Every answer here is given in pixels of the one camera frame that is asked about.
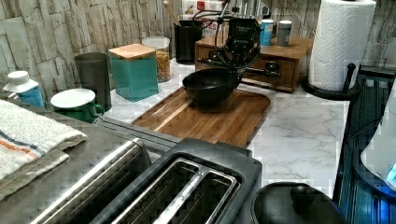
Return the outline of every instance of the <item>wooden cutting board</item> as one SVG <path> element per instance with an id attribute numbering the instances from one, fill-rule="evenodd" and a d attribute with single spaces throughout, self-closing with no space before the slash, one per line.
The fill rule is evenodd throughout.
<path id="1" fill-rule="evenodd" d="M 180 88 L 137 118 L 133 125 L 178 138 L 246 147 L 256 128 L 262 125 L 270 104 L 264 95 L 237 90 L 219 105 L 206 107 L 195 105 Z"/>

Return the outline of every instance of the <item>paper towel holder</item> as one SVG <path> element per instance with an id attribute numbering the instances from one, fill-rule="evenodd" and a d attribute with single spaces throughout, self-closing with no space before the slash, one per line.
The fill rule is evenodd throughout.
<path id="1" fill-rule="evenodd" d="M 346 81 L 344 83 L 344 88 L 341 91 L 327 91 L 318 88 L 308 82 L 308 76 L 303 79 L 302 87 L 306 92 L 323 99 L 349 101 L 361 93 L 361 86 L 358 81 L 355 82 L 355 85 L 351 89 L 349 88 L 352 74 L 355 69 L 356 65 L 354 63 L 350 63 L 347 66 Z"/>

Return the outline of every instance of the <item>teal storage container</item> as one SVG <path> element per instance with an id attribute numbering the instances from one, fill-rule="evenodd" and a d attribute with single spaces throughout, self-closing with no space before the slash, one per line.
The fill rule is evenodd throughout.
<path id="1" fill-rule="evenodd" d="M 118 95 L 136 102 L 158 93 L 155 49 L 132 44 L 109 52 Z"/>

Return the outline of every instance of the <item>paper towel roll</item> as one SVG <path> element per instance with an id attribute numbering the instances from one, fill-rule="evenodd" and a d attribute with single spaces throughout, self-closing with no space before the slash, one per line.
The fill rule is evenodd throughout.
<path id="1" fill-rule="evenodd" d="M 356 65 L 353 86 L 370 34 L 375 2 L 322 0 L 309 65 L 308 82 L 327 91 L 341 91 L 347 66 Z"/>

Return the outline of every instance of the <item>striped towel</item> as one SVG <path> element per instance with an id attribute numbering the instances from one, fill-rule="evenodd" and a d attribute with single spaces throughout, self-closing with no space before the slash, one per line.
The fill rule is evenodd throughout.
<path id="1" fill-rule="evenodd" d="M 87 135 L 0 100 L 0 201 L 66 161 L 63 150 Z"/>

